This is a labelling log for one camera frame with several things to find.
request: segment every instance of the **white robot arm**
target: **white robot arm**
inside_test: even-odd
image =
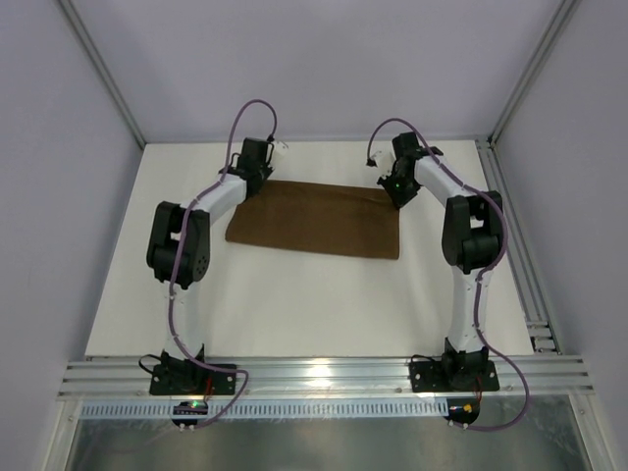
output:
[[[288,146],[283,142],[245,139],[236,165],[229,167],[223,178],[217,179],[216,187],[197,200],[190,212],[176,280],[175,308],[179,340],[194,354],[202,353],[206,333],[207,319],[199,309],[199,284],[196,282],[205,276],[209,267],[210,228],[230,209],[259,192],[287,153]],[[169,295],[168,285],[179,245],[183,212],[191,203],[192,200],[180,205],[162,202],[155,212],[146,260],[155,278],[163,283],[165,296]],[[185,360],[170,335],[165,351],[172,358]]]
[[[378,184],[389,194],[395,207],[400,209],[407,204],[421,187],[427,188],[441,202],[445,208],[443,254],[453,273],[453,312],[445,353],[439,363],[440,377],[425,378],[423,370],[419,373],[411,365],[411,379],[421,378],[421,381],[413,381],[413,390],[417,393],[441,389],[472,391],[478,379],[484,391],[498,389],[495,365],[478,336],[478,330],[484,331],[486,320],[492,274],[487,267],[497,259],[502,244],[498,215],[484,198],[465,189],[444,171],[430,152],[419,145],[414,132],[400,134],[392,140],[392,147],[393,152],[370,156],[367,165],[381,171]],[[431,150],[443,155],[436,147]],[[486,195],[501,207],[501,197],[496,191],[488,191]],[[473,227],[473,219],[482,222],[481,226]],[[483,273],[478,284],[480,272]]]

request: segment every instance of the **brown cloth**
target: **brown cloth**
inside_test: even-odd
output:
[[[382,189],[268,181],[237,206],[225,239],[351,257],[399,258],[399,212]]]

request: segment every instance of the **metal frame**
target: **metal frame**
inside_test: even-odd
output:
[[[489,188],[498,190],[503,196],[504,216],[510,234],[508,259],[526,320],[533,323],[548,323],[556,351],[561,352],[563,349],[560,344],[560,331],[556,331],[549,297],[539,281],[532,255],[525,242],[526,237],[512,205],[512,198],[510,198],[497,153],[487,140],[476,140],[476,148]]]
[[[548,58],[553,50],[556,42],[564,32],[566,26],[569,24],[571,17],[575,13],[581,0],[562,0],[558,8],[556,9],[551,21],[549,22],[541,40],[537,45],[532,57],[526,64],[523,70],[523,74],[519,78],[519,81],[515,84],[512,93],[506,101],[497,124],[489,141],[495,143],[501,137],[501,134],[505,130],[506,126],[512,119],[521,102],[526,97],[530,87],[534,83],[534,80],[539,76],[539,73],[543,69],[543,66],[548,61]]]
[[[528,355],[512,359],[526,375],[534,394],[594,393],[586,365],[579,356]],[[501,391],[490,395],[522,395],[517,374],[493,359]],[[412,392],[408,358],[214,358],[235,363],[250,374],[241,400],[298,398],[459,397],[471,392]],[[59,398],[147,398],[150,378],[137,367],[137,358],[94,358],[68,366]],[[185,399],[193,396],[176,396]]]
[[[116,108],[120,112],[120,116],[123,121],[129,128],[129,131],[135,138],[135,142],[139,146],[140,149],[144,149],[146,147],[146,139],[144,138],[137,121],[133,117],[131,109],[125,100],[122,92],[116,85],[116,81],[113,76],[109,72],[105,61],[103,60],[100,52],[98,52],[98,48],[94,44],[94,41],[91,39],[85,24],[82,22],[80,18],[79,12],[77,11],[75,5],[72,3],[72,0],[56,0],[57,5],[61,9],[62,13],[66,17],[68,21],[68,25],[71,30],[75,34],[78,44],[81,46],[87,58],[91,62],[91,65],[94,68],[94,71],[100,78],[103,86],[111,96],[116,105]]]
[[[73,0],[55,0],[66,16],[79,44],[87,54],[103,85],[114,100],[123,120],[144,148],[146,140],[120,89],[91,39]],[[593,469],[609,470],[620,466],[617,447],[603,421],[593,383],[586,365],[579,356],[561,355],[560,335],[547,295],[539,282],[533,259],[526,247],[525,236],[512,207],[508,189],[499,166],[495,144],[517,111],[535,78],[550,56],[558,38],[573,16],[580,0],[563,0],[554,13],[524,73],[516,83],[492,135],[476,141],[478,154],[489,187],[504,196],[505,215],[510,226],[509,251],[515,283],[526,314],[534,356],[514,357],[522,368],[533,394],[568,394],[578,428]],[[69,365],[59,392],[57,427],[42,467],[44,471],[64,469],[70,456],[77,420],[85,407],[97,401],[108,404],[148,404],[164,400],[180,400],[189,396],[165,399],[148,396],[148,378],[136,368],[136,358],[90,358]],[[415,394],[411,392],[405,358],[236,358],[217,359],[233,362],[249,370],[249,387],[241,398],[244,405],[260,400],[287,404],[295,400],[371,400],[375,403],[395,401],[438,400],[464,393]],[[503,361],[496,359],[502,389],[485,395],[522,395],[519,379]],[[246,409],[247,413],[257,410]]]

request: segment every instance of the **gray wall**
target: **gray wall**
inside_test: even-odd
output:
[[[0,2],[2,469],[31,469],[50,437],[139,157],[54,2]]]
[[[582,2],[498,143],[571,351],[628,451],[628,2]]]
[[[286,139],[366,138],[398,115],[486,135],[559,3],[75,0],[149,142],[222,140],[249,98]]]

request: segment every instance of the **white table surface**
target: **white table surface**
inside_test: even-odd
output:
[[[473,141],[433,142],[469,183],[486,187]],[[378,142],[374,148],[390,146]],[[239,144],[234,151],[239,151]],[[87,346],[87,355],[159,353],[167,335],[163,287],[145,261],[155,207],[212,183],[226,144],[146,147]],[[365,142],[295,142],[271,177],[376,187]],[[399,260],[367,260],[225,242],[233,212],[212,228],[200,305],[206,352],[218,356],[440,354],[451,320],[451,268],[441,251],[444,208],[426,189],[400,214]],[[496,268],[489,341],[532,354],[507,260]]]

